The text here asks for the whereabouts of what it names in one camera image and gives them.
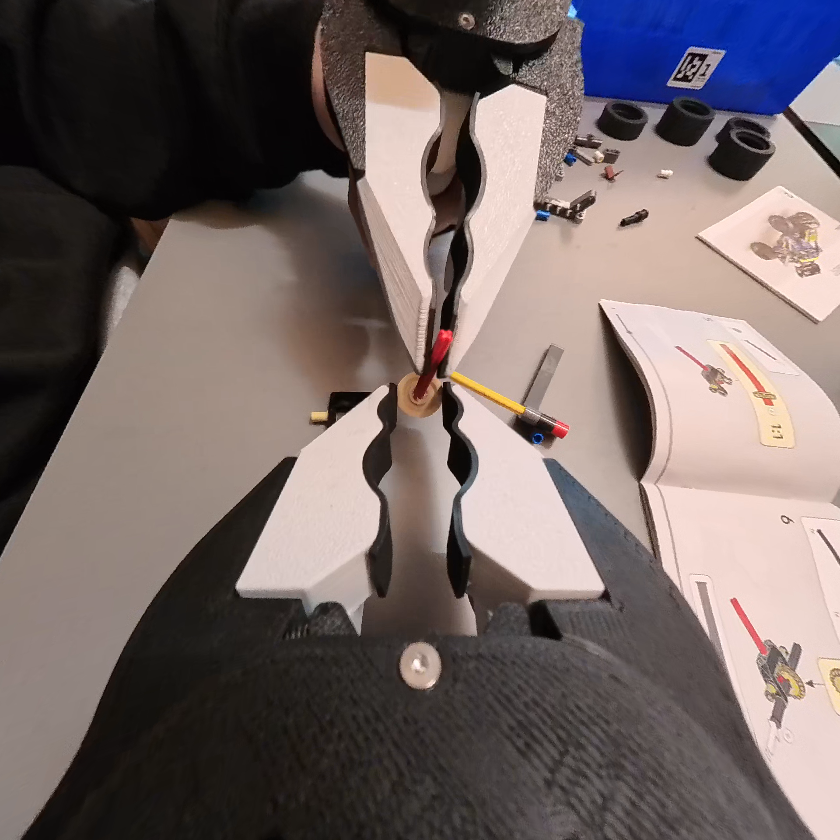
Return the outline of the person's left forearm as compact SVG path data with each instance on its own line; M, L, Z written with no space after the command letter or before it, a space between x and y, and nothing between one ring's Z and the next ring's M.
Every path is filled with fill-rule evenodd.
M113 214L344 177L311 76L322 2L1 2L2 165Z

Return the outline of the person's black clothing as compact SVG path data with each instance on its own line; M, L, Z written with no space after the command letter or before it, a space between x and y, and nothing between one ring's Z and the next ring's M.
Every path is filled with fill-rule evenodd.
M100 356L109 279L128 217L37 170L1 170L1 548Z

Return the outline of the blue plastic bin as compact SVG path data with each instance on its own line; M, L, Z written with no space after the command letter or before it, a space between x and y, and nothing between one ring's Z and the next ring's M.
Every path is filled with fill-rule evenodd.
M589 97L774 115L839 53L838 1L573 1Z

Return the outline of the open lego instruction booklet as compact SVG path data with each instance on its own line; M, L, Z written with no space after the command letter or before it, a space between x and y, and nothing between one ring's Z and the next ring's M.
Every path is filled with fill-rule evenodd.
M838 838L838 413L743 320L603 300L653 418L658 558L815 838Z

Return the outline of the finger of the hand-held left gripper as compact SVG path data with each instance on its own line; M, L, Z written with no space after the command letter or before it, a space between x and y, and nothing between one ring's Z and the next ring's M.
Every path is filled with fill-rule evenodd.
M434 296L426 162L439 127L435 86L407 58L367 52L358 192L392 319L416 372L425 366Z
M468 209L452 248L450 375L476 340L530 230L547 99L525 87L476 98L458 173Z

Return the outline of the pile of loose lego pieces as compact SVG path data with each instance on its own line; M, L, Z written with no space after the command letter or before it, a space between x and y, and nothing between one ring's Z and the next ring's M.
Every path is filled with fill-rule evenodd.
M615 163L620 155L619 150L603 147L603 139L593 133L579 134L574 139L569 152L563 158L567 165L583 162L585 165L603 165L602 178L609 183L614 182L619 174ZM595 204L596 192L589 190L575 199L567 202L549 197L535 204L535 220L548 221L551 217L562 218L575 224L581 223L590 207Z

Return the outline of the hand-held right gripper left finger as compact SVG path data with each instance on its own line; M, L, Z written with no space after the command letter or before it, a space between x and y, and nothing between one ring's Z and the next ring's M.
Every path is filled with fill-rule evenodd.
M380 484L396 420L396 385L382 385L300 452L238 578L240 596L299 600L307 615L337 604L361 630L365 604L392 579Z

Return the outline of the black lego frame tan pins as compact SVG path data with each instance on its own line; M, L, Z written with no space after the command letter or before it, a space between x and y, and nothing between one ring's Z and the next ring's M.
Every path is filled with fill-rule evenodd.
M329 396L328 407L322 411L311 412L309 423L330 427L370 395L370 392L332 392Z

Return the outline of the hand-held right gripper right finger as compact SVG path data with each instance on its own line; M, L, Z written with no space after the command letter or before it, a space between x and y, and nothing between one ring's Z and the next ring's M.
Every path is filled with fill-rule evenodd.
M443 386L442 412L458 482L446 548L454 595L486 613L599 600L606 586L547 460L461 385Z

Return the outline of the red lego axle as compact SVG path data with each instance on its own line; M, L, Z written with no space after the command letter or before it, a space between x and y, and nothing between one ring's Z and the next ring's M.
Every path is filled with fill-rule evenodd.
M438 368L445 360L453 338L454 334L452 330L439 330L424 372L418 377L417 382L411 391L411 399L414 403L419 404L425 400L426 393L429 391L433 380L437 376Z

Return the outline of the yellow axle lego assembly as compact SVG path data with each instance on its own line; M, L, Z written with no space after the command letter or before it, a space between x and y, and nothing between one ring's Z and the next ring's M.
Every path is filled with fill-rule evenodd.
M539 368L524 396L524 402L516 402L458 372L453 372L449 376L449 380L507 410L516 417L515 428L519 433L531 444L542 445L555 439L564 439L570 432L567 423L542 410L543 398L553 380L563 353L563 349L555 344L551 344L545 351Z

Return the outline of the small lego leaflet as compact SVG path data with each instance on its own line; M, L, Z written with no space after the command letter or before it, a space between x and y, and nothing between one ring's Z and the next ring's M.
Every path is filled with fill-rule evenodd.
M782 185L697 234L815 323L839 306L839 222Z

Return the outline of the black lego tire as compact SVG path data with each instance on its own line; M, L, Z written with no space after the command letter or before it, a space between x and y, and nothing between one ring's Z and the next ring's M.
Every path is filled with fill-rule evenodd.
M775 152L776 146L766 134L730 127L721 135L707 162L718 174L745 182L756 176Z
M716 115L716 110L705 102L680 96L667 106L654 130L662 140L687 148L699 142Z
M608 101L597 121L598 130L620 141L635 141L648 124L648 113L629 101Z
M732 131L735 130L746 130L752 133L759 134L765 139L768 139L770 137L770 130L761 123L743 117L734 117L726 121L722 128L719 130L719 132L716 134L716 143L720 144L731 134Z

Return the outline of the tan lego gear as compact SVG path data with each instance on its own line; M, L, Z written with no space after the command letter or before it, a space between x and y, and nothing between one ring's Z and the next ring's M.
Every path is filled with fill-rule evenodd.
M428 385L425 394L415 398L414 392L420 376L416 373L406 374L397 385L397 407L409 417L424 418L435 414L442 405L440 394L441 382L433 378Z

